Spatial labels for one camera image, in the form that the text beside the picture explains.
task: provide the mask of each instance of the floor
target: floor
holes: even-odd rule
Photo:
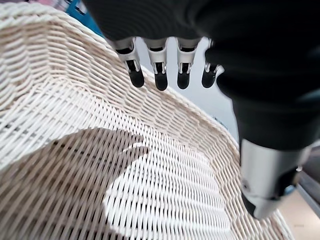
[[[280,211],[296,240],[320,239],[320,218],[298,191],[282,204]]]

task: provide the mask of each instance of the black rubber cover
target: black rubber cover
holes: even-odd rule
[[[168,87],[167,74],[158,73],[154,75],[155,86],[159,91],[164,91]]]
[[[243,193],[241,193],[241,198],[242,198],[243,204],[244,204],[246,210],[248,211],[248,213],[249,213],[253,218],[255,218],[255,216],[254,216],[254,211],[255,211],[255,209],[256,209],[256,206],[253,205],[253,204],[246,198],[246,196],[245,196]]]
[[[141,88],[145,84],[144,74],[142,70],[129,72],[130,80],[133,86]]]
[[[202,74],[202,86],[206,89],[211,88],[212,85],[215,83],[216,81],[216,73],[213,72],[212,70],[209,72],[206,72],[206,70],[203,70],[203,74]]]
[[[177,84],[180,89],[186,89],[189,86],[190,74],[186,72],[178,73]]]

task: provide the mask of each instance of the white wicker basket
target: white wicker basket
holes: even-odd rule
[[[292,239],[240,196],[230,134],[105,40],[39,4],[0,4],[0,239]]]

